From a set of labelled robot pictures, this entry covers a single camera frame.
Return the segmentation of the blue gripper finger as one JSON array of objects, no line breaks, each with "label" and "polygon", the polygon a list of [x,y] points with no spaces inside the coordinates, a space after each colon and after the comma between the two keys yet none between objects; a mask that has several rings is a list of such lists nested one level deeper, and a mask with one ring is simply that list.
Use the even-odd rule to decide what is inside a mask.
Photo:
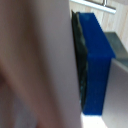
[{"label": "blue gripper finger", "polygon": [[72,29],[82,112],[101,115],[115,53],[93,13],[73,12]]}]

